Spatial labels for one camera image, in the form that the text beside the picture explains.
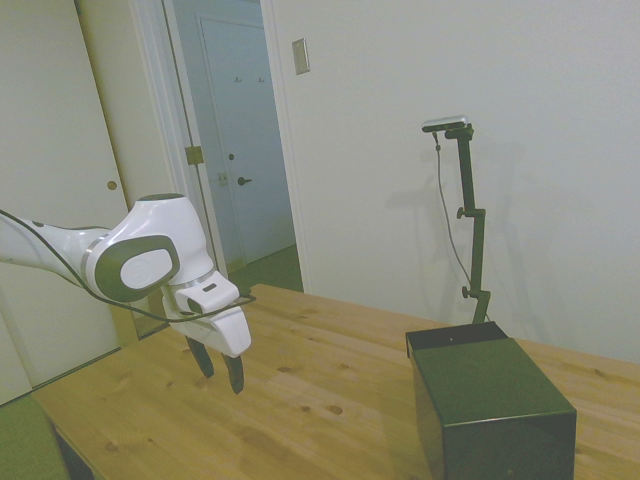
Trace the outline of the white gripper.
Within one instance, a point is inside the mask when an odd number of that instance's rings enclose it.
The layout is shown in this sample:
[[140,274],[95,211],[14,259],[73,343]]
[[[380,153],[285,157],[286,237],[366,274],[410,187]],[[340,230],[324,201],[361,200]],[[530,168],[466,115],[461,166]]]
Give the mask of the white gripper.
[[186,340],[201,373],[205,378],[215,374],[212,360],[205,346],[222,353],[232,391],[240,394],[244,389],[242,357],[251,345],[246,317],[240,307],[197,320],[174,324],[174,329],[186,335]]

